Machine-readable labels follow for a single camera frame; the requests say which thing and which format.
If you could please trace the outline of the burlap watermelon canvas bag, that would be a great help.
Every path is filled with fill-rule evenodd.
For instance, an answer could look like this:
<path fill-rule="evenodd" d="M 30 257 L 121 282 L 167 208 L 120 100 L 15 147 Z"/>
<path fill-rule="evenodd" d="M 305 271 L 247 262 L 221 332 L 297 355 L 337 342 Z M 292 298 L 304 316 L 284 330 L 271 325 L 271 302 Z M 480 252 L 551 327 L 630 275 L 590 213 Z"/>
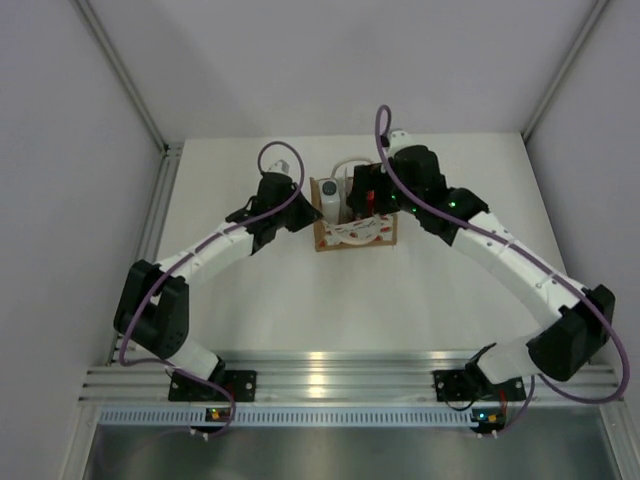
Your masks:
<path fill-rule="evenodd" d="M 321 211 L 318 181 L 327 178 L 335 178 L 343 172 L 348 165 L 372 164 L 370 158 L 356 156 L 337 162 L 326 178 L 310 179 L 311 203 Z M 368 218 L 357 218 L 352 214 L 349 223 L 328 224 L 323 218 L 313 225 L 314 247 L 316 252 L 328 252 L 332 250 L 395 246 L 398 235 L 398 215 L 374 215 Z"/>

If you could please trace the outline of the left aluminium frame post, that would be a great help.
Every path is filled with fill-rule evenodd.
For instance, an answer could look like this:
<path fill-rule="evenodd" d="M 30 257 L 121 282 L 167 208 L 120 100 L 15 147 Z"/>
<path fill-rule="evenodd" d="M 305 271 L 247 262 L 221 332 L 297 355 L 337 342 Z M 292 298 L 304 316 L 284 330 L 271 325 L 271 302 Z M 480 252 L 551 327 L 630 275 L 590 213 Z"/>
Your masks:
<path fill-rule="evenodd" d="M 149 138 L 159 152 L 165 153 L 167 142 L 92 3 L 87 0 L 73 0 L 71 4 L 85 23 L 89 35 L 104 56 Z"/>

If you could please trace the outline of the aluminium mounting rail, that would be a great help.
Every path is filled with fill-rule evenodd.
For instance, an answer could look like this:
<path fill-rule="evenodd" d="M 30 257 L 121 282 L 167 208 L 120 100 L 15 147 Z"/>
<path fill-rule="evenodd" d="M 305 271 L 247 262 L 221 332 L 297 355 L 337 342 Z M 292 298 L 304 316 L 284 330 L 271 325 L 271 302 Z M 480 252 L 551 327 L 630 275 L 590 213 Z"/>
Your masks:
<path fill-rule="evenodd" d="M 229 352 L 229 369 L 257 372 L 258 404 L 434 405 L 433 372 L 461 368 L 469 351 L 382 353 Z M 160 365 L 88 370 L 86 403 L 166 403 L 170 377 Z"/>

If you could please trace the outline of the right aluminium frame post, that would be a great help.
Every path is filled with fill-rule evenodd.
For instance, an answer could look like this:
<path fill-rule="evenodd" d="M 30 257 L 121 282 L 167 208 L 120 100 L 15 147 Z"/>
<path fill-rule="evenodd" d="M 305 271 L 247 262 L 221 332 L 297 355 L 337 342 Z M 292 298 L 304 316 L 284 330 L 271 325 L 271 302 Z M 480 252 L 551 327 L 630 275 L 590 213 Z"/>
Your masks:
<path fill-rule="evenodd" d="M 520 132 L 524 144 L 529 142 L 537 127 L 544 119 L 546 112 L 553 104 L 554 99 L 558 95 L 563 84 L 567 81 L 572 68 L 579 60 L 592 34 L 598 27 L 610 5 L 611 1 L 609 0 L 597 0 L 590 2 L 587 14 L 580 21 L 579 28 L 572 35 L 570 42 L 564 48 L 560 60 L 554 67 L 539 99 L 536 101 L 531 114 L 528 116 L 524 128 Z"/>

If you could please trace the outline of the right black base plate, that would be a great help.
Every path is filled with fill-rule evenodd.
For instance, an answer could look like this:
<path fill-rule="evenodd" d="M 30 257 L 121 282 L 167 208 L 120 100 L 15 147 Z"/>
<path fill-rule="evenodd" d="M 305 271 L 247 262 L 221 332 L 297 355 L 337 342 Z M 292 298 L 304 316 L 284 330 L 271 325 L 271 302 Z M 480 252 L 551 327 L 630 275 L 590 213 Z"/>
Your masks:
<path fill-rule="evenodd" d="M 478 383 L 464 369 L 432 372 L 436 398 L 439 402 L 471 402 L 479 399 Z"/>

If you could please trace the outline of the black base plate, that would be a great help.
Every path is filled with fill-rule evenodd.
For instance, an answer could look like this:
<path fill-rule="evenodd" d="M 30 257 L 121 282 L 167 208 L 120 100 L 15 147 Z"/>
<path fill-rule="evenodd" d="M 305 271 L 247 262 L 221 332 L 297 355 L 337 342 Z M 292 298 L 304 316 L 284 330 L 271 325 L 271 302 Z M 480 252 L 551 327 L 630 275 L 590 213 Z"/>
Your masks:
<path fill-rule="evenodd" d="M 226 370 L 216 384 L 226 390 L 236 402 L 255 400 L 257 372 L 253 370 Z M 224 402 L 226 397 L 217 390 L 184 375 L 173 372 L 168 392 L 171 402 Z"/>
<path fill-rule="evenodd" d="M 479 399 L 478 383 L 464 369 L 432 372 L 436 398 L 439 402 L 471 402 Z"/>

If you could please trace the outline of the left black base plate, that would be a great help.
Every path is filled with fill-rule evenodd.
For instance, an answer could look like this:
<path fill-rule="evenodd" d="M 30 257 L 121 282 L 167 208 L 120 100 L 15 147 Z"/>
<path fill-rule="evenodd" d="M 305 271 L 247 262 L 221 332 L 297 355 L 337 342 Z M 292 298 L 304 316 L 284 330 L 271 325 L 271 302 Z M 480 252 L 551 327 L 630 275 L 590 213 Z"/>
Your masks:
<path fill-rule="evenodd" d="M 226 390 L 236 402 L 255 400 L 257 372 L 253 370 L 226 370 L 216 384 Z M 224 402 L 226 397 L 217 390 L 184 375 L 173 372 L 168 392 L 171 402 Z"/>

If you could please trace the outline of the white bottle grey cap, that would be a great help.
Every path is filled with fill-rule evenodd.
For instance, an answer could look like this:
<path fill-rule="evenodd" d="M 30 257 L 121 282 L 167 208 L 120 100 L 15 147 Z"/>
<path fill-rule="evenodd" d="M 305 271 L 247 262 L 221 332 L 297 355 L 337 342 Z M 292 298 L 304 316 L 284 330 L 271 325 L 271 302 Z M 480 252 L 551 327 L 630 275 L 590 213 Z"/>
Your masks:
<path fill-rule="evenodd" d="M 328 224 L 338 224 L 340 220 L 341 196 L 339 183 L 335 178 L 318 181 L 320 206 Z"/>

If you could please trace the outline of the aluminium frame post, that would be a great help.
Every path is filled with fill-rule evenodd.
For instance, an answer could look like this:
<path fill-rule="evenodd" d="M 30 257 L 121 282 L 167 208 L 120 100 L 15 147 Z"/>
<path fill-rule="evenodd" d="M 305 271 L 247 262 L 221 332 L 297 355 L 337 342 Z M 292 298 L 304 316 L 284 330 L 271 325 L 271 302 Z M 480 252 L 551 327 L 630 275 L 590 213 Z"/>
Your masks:
<path fill-rule="evenodd" d="M 159 152 L 165 153 L 167 142 L 92 3 L 87 0 L 73 0 L 71 4 L 85 23 L 89 35 L 104 56 L 149 138 Z"/>
<path fill-rule="evenodd" d="M 554 99 L 558 95 L 563 84 L 567 81 L 572 68 L 579 60 L 592 34 L 598 27 L 610 5 L 611 1 L 609 0 L 597 0 L 590 2 L 587 14 L 580 21 L 579 28 L 572 35 L 570 42 L 564 48 L 560 60 L 554 67 L 539 99 L 536 101 L 531 114 L 528 116 L 524 128 L 520 132 L 524 144 L 529 142 L 537 127 L 544 119 L 546 112 L 553 104 Z"/>

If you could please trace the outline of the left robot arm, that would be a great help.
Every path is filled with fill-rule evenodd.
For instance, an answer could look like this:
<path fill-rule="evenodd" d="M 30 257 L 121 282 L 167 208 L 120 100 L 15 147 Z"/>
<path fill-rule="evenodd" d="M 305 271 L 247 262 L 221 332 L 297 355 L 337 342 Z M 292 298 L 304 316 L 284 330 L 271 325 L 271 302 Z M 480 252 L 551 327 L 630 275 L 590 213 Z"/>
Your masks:
<path fill-rule="evenodd" d="M 290 176 L 262 175 L 255 195 L 210 234 L 159 263 L 135 262 L 116 309 L 114 329 L 191 378 L 207 400 L 226 386 L 225 363 L 190 332 L 190 293 L 232 263 L 257 253 L 278 230 L 295 233 L 322 218 Z"/>

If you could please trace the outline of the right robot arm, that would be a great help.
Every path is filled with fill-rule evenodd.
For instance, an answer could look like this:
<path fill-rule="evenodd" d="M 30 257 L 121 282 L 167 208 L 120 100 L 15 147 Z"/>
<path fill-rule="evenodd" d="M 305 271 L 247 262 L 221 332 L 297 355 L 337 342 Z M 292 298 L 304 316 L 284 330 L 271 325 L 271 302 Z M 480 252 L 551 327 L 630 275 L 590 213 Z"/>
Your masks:
<path fill-rule="evenodd" d="M 553 269 L 517 241 L 488 205 L 447 184 L 438 158 L 424 145 L 393 147 L 377 164 L 354 169 L 346 200 L 357 216 L 413 215 L 428 233 L 475 260 L 530 312 L 530 333 L 483 347 L 465 365 L 467 389 L 488 397 L 501 384 L 544 375 L 569 380 L 609 341 L 615 297 L 605 286 L 588 289 Z"/>

